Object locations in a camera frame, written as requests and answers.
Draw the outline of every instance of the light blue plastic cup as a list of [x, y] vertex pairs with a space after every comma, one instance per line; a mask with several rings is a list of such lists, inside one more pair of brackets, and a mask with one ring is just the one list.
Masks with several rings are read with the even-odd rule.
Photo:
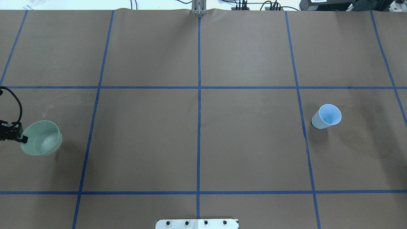
[[23, 132], [28, 137], [21, 149], [29, 155], [39, 156], [54, 153], [62, 143], [62, 134], [58, 126], [51, 121], [38, 121]]
[[323, 105], [312, 117], [312, 125], [317, 129], [324, 129], [338, 124], [342, 119], [339, 108], [332, 104]]

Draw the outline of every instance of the white metal plate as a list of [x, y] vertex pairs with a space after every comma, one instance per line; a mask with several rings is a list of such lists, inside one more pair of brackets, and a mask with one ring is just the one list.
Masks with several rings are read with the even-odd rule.
[[155, 229], [239, 229], [239, 220], [237, 219], [159, 220], [155, 225]]

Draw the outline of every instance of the blue grid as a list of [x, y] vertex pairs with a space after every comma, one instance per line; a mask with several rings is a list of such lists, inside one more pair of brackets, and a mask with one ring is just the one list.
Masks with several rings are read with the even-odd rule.
[[[2, 77], [0, 79], [0, 85], [2, 85], [4, 77], [7, 72], [7, 68], [9, 66], [9, 63], [11, 61], [15, 46], [17, 45], [18, 38], [20, 36], [21, 30], [23, 28], [24, 22], [26, 20], [28, 11], [25, 11], [24, 17], [22, 19], [20, 28], [18, 30], [17, 36], [15, 38], [14, 44], [12, 46], [12, 49], [10, 51], [10, 55], [8, 57], [6, 66], [4, 68]], [[96, 93], [96, 98], [95, 98], [95, 104], [94, 104], [94, 110], [93, 110], [93, 115], [92, 115], [92, 122], [90, 126], [90, 131], [89, 131], [89, 137], [88, 137], [88, 144], [86, 148], [86, 154], [85, 154], [85, 159], [83, 162], [83, 169], [82, 169], [82, 175], [81, 175], [81, 181], [80, 181], [80, 186], [79, 186], [79, 191], [77, 192], [53, 192], [53, 191], [0, 191], [0, 195], [77, 195], [77, 205], [75, 208], [75, 214], [74, 214], [74, 220], [72, 223], [72, 228], [74, 229], [76, 227], [76, 221], [77, 221], [77, 216], [78, 216], [78, 211], [79, 211], [79, 206], [80, 206], [80, 201], [81, 201], [81, 196], [82, 195], [196, 195], [196, 200], [197, 200], [197, 218], [200, 218], [200, 195], [257, 195], [257, 194], [272, 194], [272, 195], [279, 195], [279, 194], [312, 194], [313, 195], [313, 200], [314, 200], [314, 207], [315, 207], [315, 216], [316, 216], [316, 221], [317, 221], [317, 227], [318, 229], [321, 228], [320, 221], [319, 221], [319, 212], [318, 212], [318, 204], [317, 204], [317, 194], [373, 194], [373, 193], [407, 193], [407, 190], [387, 190], [387, 189], [377, 189], [377, 190], [315, 190], [315, 184], [314, 184], [314, 179], [313, 179], [313, 172], [312, 172], [312, 164], [311, 164], [311, 157], [309, 153], [309, 146], [308, 146], [308, 139], [307, 139], [307, 134], [306, 134], [306, 129], [305, 129], [305, 124], [304, 124], [304, 115], [302, 111], [302, 103], [301, 103], [301, 96], [300, 96], [300, 89], [377, 89], [377, 90], [394, 90], [395, 96], [397, 98], [397, 102], [400, 107], [401, 114], [404, 118], [405, 125], [407, 126], [407, 118], [404, 113], [403, 106], [401, 104], [400, 98], [398, 96], [397, 90], [403, 90], [407, 89], [407, 87], [396, 87], [394, 83], [393, 76], [390, 71], [389, 64], [387, 62], [386, 55], [384, 53], [383, 47], [380, 42], [380, 37], [379, 33], [376, 27], [376, 22], [374, 19], [373, 12], [370, 11], [370, 15], [372, 18], [373, 22], [373, 27], [376, 33], [377, 37], [377, 42], [380, 48], [380, 51], [383, 56], [383, 60], [385, 62], [390, 81], [392, 83], [392, 87], [353, 87], [353, 86], [340, 86], [340, 87], [335, 87], [335, 86], [299, 86], [298, 84], [298, 78], [297, 78], [297, 71], [295, 67], [295, 58], [294, 58], [294, 52], [293, 52], [293, 46], [292, 46], [292, 40], [291, 40], [291, 33], [290, 33], [290, 26], [289, 26], [289, 19], [287, 12], [285, 12], [285, 19], [286, 19], [286, 24], [287, 24], [287, 34], [288, 34], [288, 39], [289, 39], [289, 46], [290, 46], [290, 52], [291, 52], [291, 60], [292, 60], [292, 66], [293, 66], [293, 73], [294, 73], [294, 78], [295, 78], [295, 86], [201, 86], [201, 18], [198, 18], [198, 86], [102, 86], [102, 78], [103, 78], [103, 71], [104, 71], [104, 66], [105, 66], [105, 61], [106, 61], [106, 56], [107, 56], [107, 50], [109, 46], [109, 38], [110, 38], [110, 33], [112, 30], [112, 23], [113, 23], [113, 18], [114, 18], [114, 10], [112, 11], [111, 18], [110, 18], [110, 24], [109, 24], [109, 30], [107, 33], [107, 39], [106, 39], [106, 46], [105, 46], [105, 52], [103, 55], [103, 62], [102, 62], [102, 67], [101, 67], [101, 73], [99, 77], [99, 84], [98, 86], [8, 86], [9, 88], [41, 88], [41, 89], [97, 89]], [[84, 192], [82, 191], [83, 188], [83, 181], [85, 177], [85, 171], [86, 171], [86, 165], [88, 161], [88, 155], [89, 155], [89, 149], [90, 149], [90, 142], [92, 139], [92, 133], [93, 133], [93, 126], [94, 126], [94, 121], [95, 121], [95, 116], [96, 116], [96, 110], [97, 110], [97, 105], [98, 105], [98, 100], [99, 100], [99, 94], [101, 89], [197, 89], [198, 90], [198, 131], [197, 131], [197, 190], [196, 191], [164, 191], [164, 192]], [[202, 89], [295, 89], [297, 91], [297, 97], [298, 97], [298, 104], [299, 104], [299, 111], [300, 111], [300, 116], [301, 116], [301, 123], [302, 123], [302, 130], [304, 134], [304, 140], [306, 143], [306, 153], [307, 153], [307, 158], [308, 158], [308, 166], [309, 166], [309, 175], [310, 175], [310, 181], [311, 181], [311, 188], [312, 190], [300, 190], [300, 191], [201, 191], [200, 190], [200, 143], [201, 143], [201, 90]]]

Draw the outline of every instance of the white bracket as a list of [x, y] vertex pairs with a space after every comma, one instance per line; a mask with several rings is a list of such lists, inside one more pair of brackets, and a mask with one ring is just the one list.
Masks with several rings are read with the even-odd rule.
[[239, 229], [237, 219], [159, 220], [155, 229]]
[[205, 15], [206, 14], [206, 0], [192, 0], [192, 14]]

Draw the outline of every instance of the cup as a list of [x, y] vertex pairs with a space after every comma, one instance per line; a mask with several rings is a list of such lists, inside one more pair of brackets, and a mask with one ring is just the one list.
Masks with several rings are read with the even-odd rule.
[[23, 132], [28, 137], [21, 149], [29, 155], [39, 156], [54, 153], [62, 143], [62, 134], [58, 126], [51, 121], [38, 121]]
[[317, 129], [324, 129], [338, 124], [342, 119], [341, 111], [332, 104], [323, 105], [312, 117], [312, 125]]

